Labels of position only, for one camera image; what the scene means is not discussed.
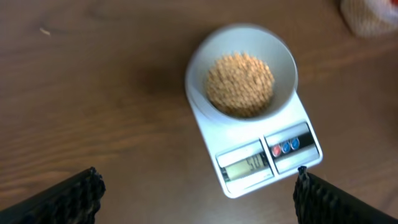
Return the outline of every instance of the bowl rim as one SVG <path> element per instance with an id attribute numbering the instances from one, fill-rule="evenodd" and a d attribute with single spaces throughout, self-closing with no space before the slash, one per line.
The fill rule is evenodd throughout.
<path id="1" fill-rule="evenodd" d="M 206 102 L 209 104 L 208 108 L 211 108 L 212 111 L 205 111 L 203 109 L 203 107 L 201 105 L 198 104 L 198 102 L 195 100 L 195 97 L 192 96 L 192 93 L 190 92 L 190 87 L 189 87 L 189 76 L 192 73 L 192 65 L 194 64 L 194 62 L 196 62 L 198 54 L 200 53 L 200 51 L 204 48 L 204 46 L 206 46 L 209 42 L 211 42 L 215 37 L 219 36 L 220 34 L 233 30 L 233 29 L 256 29 L 256 30 L 260 30 L 265 32 L 266 34 L 271 35 L 273 38 L 275 38 L 276 40 L 278 40 L 282 46 L 286 49 L 287 53 L 289 53 L 289 56 L 293 62 L 293 66 L 294 66 L 294 73 L 295 73 L 295 81 L 294 81 L 294 86 L 290 91 L 290 96 L 285 100 L 285 102 L 283 102 L 279 108 L 277 108 L 276 110 L 274 110 L 271 113 L 266 113 L 266 114 L 260 114 L 258 116 L 254 116 L 254 117 L 250 117 L 250 118 L 237 118 L 234 116 L 230 116 L 227 115 L 223 112 L 221 112 L 219 109 L 217 109 L 206 97 Z M 194 103 L 197 108 L 201 111 L 201 113 L 203 115 L 205 115 L 208 119 L 216 122 L 216 123 L 222 123 L 222 124 L 229 124 L 231 122 L 240 122 L 240 123 L 253 123 L 253 122 L 257 122 L 257 121 L 262 121 L 264 119 L 270 118 L 272 116 L 274 116 L 275 114 L 277 114 L 278 112 L 280 112 L 283 108 L 286 107 L 286 105 L 288 104 L 288 102 L 292 99 L 294 92 L 297 89 L 297 85 L 298 85 L 298 72 L 297 72 L 297 65 L 295 63 L 294 57 L 290 51 L 290 49 L 288 48 L 288 46 L 286 45 L 286 43 L 276 34 L 274 34 L 273 32 L 271 32 L 270 30 L 261 27 L 259 25 L 255 25 L 255 24 L 250 24 L 250 23 L 235 23 L 235 24 L 229 24 L 227 26 L 223 26 L 217 30 L 215 30 L 214 32 L 212 32 L 209 36 L 207 36 L 205 38 L 205 40 L 197 47 L 197 49 L 195 50 L 195 52 L 193 53 L 193 55 L 191 56 L 191 59 L 188 63 L 187 69 L 185 71 L 185 90 L 187 92 L 187 97 L 188 99 Z M 217 118 L 215 119 L 212 116 L 209 116 L 209 114 L 215 115 L 217 114 Z"/>

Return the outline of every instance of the white bowl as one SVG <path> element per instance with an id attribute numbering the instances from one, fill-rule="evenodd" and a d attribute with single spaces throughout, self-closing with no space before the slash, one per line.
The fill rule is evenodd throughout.
<path id="1" fill-rule="evenodd" d="M 215 61 L 224 55 L 246 52 L 268 64 L 275 78 L 274 96 L 267 109 L 252 118 L 235 118 L 218 111 L 207 99 L 205 80 Z M 217 123 L 251 122 L 266 119 L 281 110 L 297 87 L 297 67 L 286 45 L 275 34 L 259 26 L 235 24 L 212 33 L 193 55 L 185 77 L 188 98 Z"/>

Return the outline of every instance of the brown table surface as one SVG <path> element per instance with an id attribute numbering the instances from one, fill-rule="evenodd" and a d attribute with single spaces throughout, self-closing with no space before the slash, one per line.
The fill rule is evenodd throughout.
<path id="1" fill-rule="evenodd" d="M 185 97 L 191 54 L 234 22 L 295 56 L 310 172 L 398 217 L 398 34 L 354 37 L 334 0 L 0 1 L 0 209 L 95 166 L 97 223 L 295 223 L 296 176 L 224 196 Z"/>

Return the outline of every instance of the scale platform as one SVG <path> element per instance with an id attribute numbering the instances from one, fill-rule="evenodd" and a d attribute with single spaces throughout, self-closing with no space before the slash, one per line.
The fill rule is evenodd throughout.
<path id="1" fill-rule="evenodd" d="M 214 61 L 245 51 L 268 63 L 274 97 L 264 114 L 232 118 L 206 97 L 204 83 Z M 322 150 L 296 93 L 297 68 L 285 44 L 268 30 L 234 25 L 210 35 L 191 59 L 185 89 L 218 180 L 236 198 L 321 162 Z"/>
<path id="2" fill-rule="evenodd" d="M 322 150 L 294 93 L 279 113 L 255 123 L 223 126 L 207 118 L 188 96 L 217 178 L 236 198 L 321 162 Z"/>

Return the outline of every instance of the red button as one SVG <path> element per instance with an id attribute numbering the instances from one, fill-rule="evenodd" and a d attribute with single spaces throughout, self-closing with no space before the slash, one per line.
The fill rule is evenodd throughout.
<path id="1" fill-rule="evenodd" d="M 281 152 L 282 152 L 282 150 L 280 149 L 280 146 L 279 146 L 279 145 L 276 145 L 276 146 L 272 147 L 272 154 L 273 154 L 275 157 L 280 156 L 280 153 L 281 153 Z"/>

